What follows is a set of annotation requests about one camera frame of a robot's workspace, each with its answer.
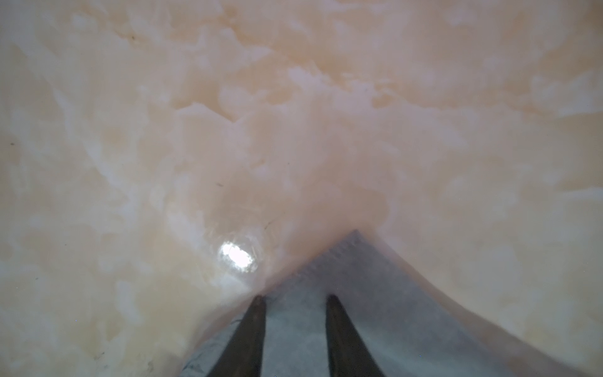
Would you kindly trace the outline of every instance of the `marble floor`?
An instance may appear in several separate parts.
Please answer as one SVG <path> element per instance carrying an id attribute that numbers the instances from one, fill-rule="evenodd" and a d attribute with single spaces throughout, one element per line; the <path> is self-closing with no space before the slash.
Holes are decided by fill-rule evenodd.
<path id="1" fill-rule="evenodd" d="M 0 375 L 165 376 L 352 229 L 603 370 L 603 3 L 3 0 Z"/>

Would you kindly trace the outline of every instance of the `bright white spot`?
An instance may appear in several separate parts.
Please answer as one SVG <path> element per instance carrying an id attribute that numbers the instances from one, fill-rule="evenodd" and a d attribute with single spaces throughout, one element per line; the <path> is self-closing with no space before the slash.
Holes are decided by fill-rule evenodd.
<path id="1" fill-rule="evenodd" d="M 229 257 L 235 267 L 244 270 L 251 265 L 253 258 L 245 250 L 241 249 L 232 242 L 225 242 L 220 247 L 220 252 Z"/>

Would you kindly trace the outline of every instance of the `gray cloth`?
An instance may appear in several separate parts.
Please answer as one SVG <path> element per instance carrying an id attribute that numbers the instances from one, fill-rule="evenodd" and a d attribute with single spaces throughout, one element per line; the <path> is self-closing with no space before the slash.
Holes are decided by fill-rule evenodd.
<path id="1" fill-rule="evenodd" d="M 339 297 L 388 377 L 513 375 L 355 231 L 267 295 L 263 377 L 329 377 L 324 327 L 329 293 Z M 240 318 L 205 342 L 180 376 L 204 376 Z"/>

